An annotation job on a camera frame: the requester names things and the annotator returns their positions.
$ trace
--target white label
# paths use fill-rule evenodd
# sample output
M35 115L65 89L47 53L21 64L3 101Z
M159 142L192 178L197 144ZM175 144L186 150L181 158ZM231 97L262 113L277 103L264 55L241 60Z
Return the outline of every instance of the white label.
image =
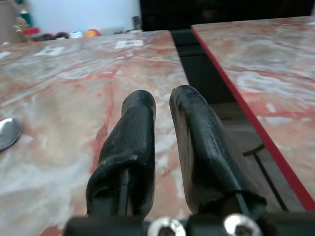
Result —
M64 47L56 47L56 48L50 48L49 46L44 48L38 53L35 53L34 56L57 56L61 51L64 49Z
M125 40L118 41L115 45L115 49L127 48L127 47L139 47L143 46L143 40Z
M11 52L7 52L7 51L1 52L0 53L0 59L4 58L5 56L10 55L10 54L11 54Z

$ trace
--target red object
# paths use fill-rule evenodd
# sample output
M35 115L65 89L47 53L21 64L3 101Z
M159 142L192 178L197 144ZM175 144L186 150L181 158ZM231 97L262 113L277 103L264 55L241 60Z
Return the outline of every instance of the red object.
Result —
M36 34L36 33L40 33L40 28L38 27L29 27L23 30L23 34L25 35L32 35L32 34Z
M306 188L301 183L298 176L294 173L294 171L291 169L285 158L280 153L277 146L274 144L272 139L269 137L267 131L262 127L262 125L259 123L259 120L254 115L254 113L249 108L246 101L242 98L236 87L231 83L230 79L228 78L227 74L224 72L223 68L215 58L215 56L210 52L207 45L204 43L202 38L199 36L198 32L192 28L192 33L200 43L203 50L206 52L206 55L210 59L210 61L213 63L215 68L218 70L219 74L223 78L226 85L231 90L233 96L235 97L236 101L244 111L244 113L247 115L248 119L251 121L253 126L256 128L257 133L261 137L261 140L265 144L265 146L268 148L269 152L271 153L273 159L277 163L279 169L285 176L286 180L290 184L292 190L295 192L296 196L302 203L302 205L305 207L307 211L314 211L315 210L315 202L310 196L310 194L307 192Z

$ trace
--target white wall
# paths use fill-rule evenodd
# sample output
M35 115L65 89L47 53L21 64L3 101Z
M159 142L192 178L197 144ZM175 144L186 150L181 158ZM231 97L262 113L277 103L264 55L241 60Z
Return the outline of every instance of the white wall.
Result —
M140 16L139 0L28 0L35 26L42 32L98 29L102 32L132 28Z

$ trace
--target pink marble surface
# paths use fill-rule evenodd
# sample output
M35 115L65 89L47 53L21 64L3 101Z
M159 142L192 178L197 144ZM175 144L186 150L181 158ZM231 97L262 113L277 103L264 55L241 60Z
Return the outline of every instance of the pink marble surface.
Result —
M192 29L304 207L315 210L315 17Z
M62 49L38 53L47 46ZM172 89L187 79L168 31L16 44L0 53L0 119L22 125L18 142L0 153L1 235L61 235L71 216L86 213L86 184L100 148L137 89L157 105L148 218L189 214L168 105Z

